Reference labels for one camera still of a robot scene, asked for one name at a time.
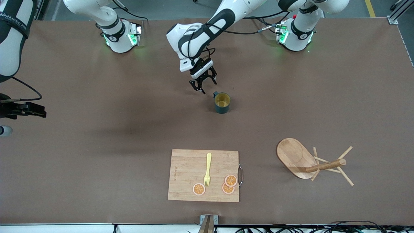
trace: wooden stand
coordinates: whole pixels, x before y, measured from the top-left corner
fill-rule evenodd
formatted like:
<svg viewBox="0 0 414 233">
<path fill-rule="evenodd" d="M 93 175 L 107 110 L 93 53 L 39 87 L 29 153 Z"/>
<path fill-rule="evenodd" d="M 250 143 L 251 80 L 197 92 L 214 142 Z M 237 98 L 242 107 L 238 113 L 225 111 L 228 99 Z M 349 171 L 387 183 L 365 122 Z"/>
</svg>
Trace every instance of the wooden stand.
<svg viewBox="0 0 414 233">
<path fill-rule="evenodd" d="M 312 156 L 309 151 L 294 138 L 283 139 L 276 148 L 277 157 L 280 161 L 298 178 L 313 181 L 321 170 L 341 173 L 351 186 L 354 186 L 349 177 L 342 170 L 341 166 L 347 164 L 344 157 L 352 149 L 350 146 L 337 160 L 329 162 L 318 157 L 316 148 L 313 148 Z"/>
</svg>

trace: yellow floor line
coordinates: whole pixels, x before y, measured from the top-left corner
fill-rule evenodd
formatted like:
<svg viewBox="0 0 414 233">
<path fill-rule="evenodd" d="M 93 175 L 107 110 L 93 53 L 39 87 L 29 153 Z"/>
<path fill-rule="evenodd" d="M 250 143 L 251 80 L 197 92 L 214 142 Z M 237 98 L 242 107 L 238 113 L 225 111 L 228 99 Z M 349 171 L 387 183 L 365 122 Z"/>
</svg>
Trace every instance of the yellow floor line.
<svg viewBox="0 0 414 233">
<path fill-rule="evenodd" d="M 369 17 L 375 18 L 374 8 L 372 8 L 372 4 L 370 0 L 365 0 L 366 8 L 368 8 Z"/>
</svg>

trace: green led light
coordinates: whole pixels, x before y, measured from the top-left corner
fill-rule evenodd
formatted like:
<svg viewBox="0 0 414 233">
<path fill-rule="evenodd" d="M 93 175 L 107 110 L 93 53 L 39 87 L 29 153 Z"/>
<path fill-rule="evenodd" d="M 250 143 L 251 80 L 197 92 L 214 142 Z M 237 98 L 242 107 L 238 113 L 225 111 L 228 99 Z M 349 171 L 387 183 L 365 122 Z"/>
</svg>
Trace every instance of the green led light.
<svg viewBox="0 0 414 233">
<path fill-rule="evenodd" d="M 131 34 L 128 33 L 128 37 L 129 37 L 132 45 L 136 45 L 137 44 L 137 37 L 136 36 L 131 35 Z"/>
<path fill-rule="evenodd" d="M 103 35 L 103 37 L 105 38 L 105 41 L 106 41 L 106 45 L 107 45 L 107 46 L 109 46 L 109 42 L 108 42 L 108 39 L 106 38 L 106 36 L 105 36 L 105 35 Z"/>
<path fill-rule="evenodd" d="M 308 43 L 310 43 L 311 42 L 311 40 L 312 40 L 312 36 L 313 36 L 313 32 L 310 34 L 310 36 L 309 36 L 309 40 L 308 40 Z"/>
<path fill-rule="evenodd" d="M 280 35 L 280 43 L 284 43 L 288 35 L 289 35 L 289 31 L 285 30 L 284 33 Z"/>
</svg>

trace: orange slice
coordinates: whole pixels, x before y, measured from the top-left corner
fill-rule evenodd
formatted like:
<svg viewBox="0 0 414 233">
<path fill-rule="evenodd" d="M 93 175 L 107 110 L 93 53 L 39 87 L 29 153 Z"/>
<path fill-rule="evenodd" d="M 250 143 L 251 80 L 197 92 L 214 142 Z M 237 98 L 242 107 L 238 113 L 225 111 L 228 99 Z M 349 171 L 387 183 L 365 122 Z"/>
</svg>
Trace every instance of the orange slice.
<svg viewBox="0 0 414 233">
<path fill-rule="evenodd" d="M 224 183 L 229 187 L 234 187 L 237 184 L 237 177 L 235 175 L 228 175 L 224 179 Z"/>
<path fill-rule="evenodd" d="M 201 196 L 206 192 L 206 187 L 202 183 L 197 183 L 193 186 L 193 193 L 197 196 Z"/>
<path fill-rule="evenodd" d="M 223 186 L 221 187 L 221 190 L 225 194 L 232 194 L 232 193 L 234 193 L 235 189 L 236 189 L 235 187 L 229 187 L 226 184 L 223 184 Z"/>
</svg>

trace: wooden board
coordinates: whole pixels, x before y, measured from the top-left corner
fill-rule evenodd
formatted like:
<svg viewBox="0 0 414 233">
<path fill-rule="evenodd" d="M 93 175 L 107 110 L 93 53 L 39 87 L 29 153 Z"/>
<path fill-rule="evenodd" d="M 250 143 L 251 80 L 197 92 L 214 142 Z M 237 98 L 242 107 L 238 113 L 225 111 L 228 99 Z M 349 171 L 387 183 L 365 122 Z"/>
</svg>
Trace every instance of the wooden board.
<svg viewBox="0 0 414 233">
<path fill-rule="evenodd" d="M 298 178 L 310 179 L 315 172 L 306 172 L 307 167 L 316 166 L 316 160 L 302 143 L 294 138 L 285 138 L 276 148 L 277 157 Z"/>
<path fill-rule="evenodd" d="M 204 183 L 207 153 L 212 154 L 210 185 L 201 196 L 193 193 L 196 183 Z M 237 176 L 238 151 L 227 150 L 178 150 L 171 154 L 168 200 L 238 202 L 238 185 L 232 194 L 221 190 L 227 175 Z"/>
</svg>

